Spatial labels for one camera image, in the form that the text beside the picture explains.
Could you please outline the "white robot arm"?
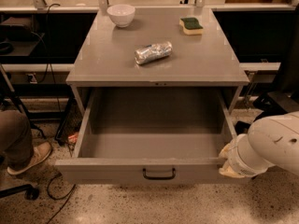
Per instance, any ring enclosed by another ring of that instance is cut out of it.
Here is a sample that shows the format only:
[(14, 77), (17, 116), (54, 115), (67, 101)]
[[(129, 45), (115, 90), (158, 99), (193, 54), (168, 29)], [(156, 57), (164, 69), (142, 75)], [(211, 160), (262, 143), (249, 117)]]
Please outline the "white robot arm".
[(254, 121), (220, 152), (219, 173), (232, 178), (254, 177), (277, 166), (299, 175), (299, 112)]

